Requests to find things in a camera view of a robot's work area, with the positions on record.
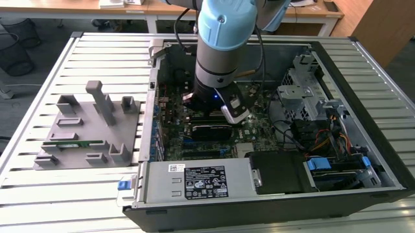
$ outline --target cardboard box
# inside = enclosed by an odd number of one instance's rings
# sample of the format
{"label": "cardboard box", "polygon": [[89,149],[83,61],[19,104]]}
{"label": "cardboard box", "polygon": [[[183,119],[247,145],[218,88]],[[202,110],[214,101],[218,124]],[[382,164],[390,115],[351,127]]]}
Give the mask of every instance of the cardboard box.
{"label": "cardboard box", "polygon": [[143,5],[145,2],[146,0],[125,0],[125,3],[131,5]]}

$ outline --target green circuit board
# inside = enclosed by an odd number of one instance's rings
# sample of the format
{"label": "green circuit board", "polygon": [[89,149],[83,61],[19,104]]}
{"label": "green circuit board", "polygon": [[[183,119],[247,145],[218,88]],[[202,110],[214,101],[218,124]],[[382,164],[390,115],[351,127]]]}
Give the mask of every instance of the green circuit board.
{"label": "green circuit board", "polygon": [[[249,94],[253,89],[251,84],[239,86],[243,94]],[[271,122],[269,120],[265,107],[269,98],[259,95],[255,107],[250,109],[250,116],[242,123],[242,127],[233,128],[231,138],[225,141],[203,141],[195,142],[187,135],[191,131],[191,125],[186,122],[186,118],[202,117],[202,112],[195,112],[182,105],[181,88],[162,89],[162,127],[165,134],[165,160],[178,161],[186,160],[185,152],[198,151],[221,151],[222,158],[237,158],[235,145],[238,143],[253,143],[255,151],[278,150],[277,136],[273,131]]]}

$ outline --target motherboard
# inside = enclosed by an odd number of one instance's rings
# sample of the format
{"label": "motherboard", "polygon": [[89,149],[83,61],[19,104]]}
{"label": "motherboard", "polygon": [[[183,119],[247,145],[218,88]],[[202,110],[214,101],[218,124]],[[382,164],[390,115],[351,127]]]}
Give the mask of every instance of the motherboard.
{"label": "motherboard", "polygon": [[[254,83],[239,84],[239,88],[245,95],[251,95],[258,91],[259,86]],[[182,94],[187,89],[187,83],[183,86],[162,85],[161,87],[166,161],[238,158],[254,150],[278,150],[275,130],[267,113],[270,101],[267,92],[258,95],[246,120],[237,125],[230,125],[221,111],[207,115],[183,106]],[[215,127],[219,134],[213,135],[207,130],[202,132],[202,137],[210,138],[195,140],[193,138],[197,136],[195,129],[201,131],[206,127],[210,127],[210,130]]]}

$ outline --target blue tab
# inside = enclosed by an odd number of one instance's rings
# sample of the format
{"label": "blue tab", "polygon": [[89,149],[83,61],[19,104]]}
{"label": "blue tab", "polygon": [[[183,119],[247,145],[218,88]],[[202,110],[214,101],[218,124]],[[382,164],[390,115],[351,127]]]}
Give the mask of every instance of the blue tab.
{"label": "blue tab", "polygon": [[314,163],[311,160],[307,161],[309,169],[313,171],[317,169],[317,166],[314,166]]}
{"label": "blue tab", "polygon": [[155,114],[159,113],[159,106],[155,105]]}
{"label": "blue tab", "polygon": [[310,170],[331,169],[327,158],[313,158],[307,161]]}
{"label": "blue tab", "polygon": [[362,161],[363,161],[363,163],[365,163],[365,166],[366,166],[366,167],[370,167],[371,163],[370,163],[369,157],[363,156],[363,157],[362,157]]}
{"label": "blue tab", "polygon": [[119,181],[118,182],[118,190],[130,190],[131,189],[131,181]]}

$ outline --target power supply label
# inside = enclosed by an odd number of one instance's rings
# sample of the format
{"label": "power supply label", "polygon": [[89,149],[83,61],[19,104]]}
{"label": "power supply label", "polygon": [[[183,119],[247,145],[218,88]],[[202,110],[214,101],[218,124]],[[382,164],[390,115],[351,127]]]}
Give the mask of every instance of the power supply label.
{"label": "power supply label", "polygon": [[185,197],[189,200],[227,198],[226,167],[187,167],[185,169]]}

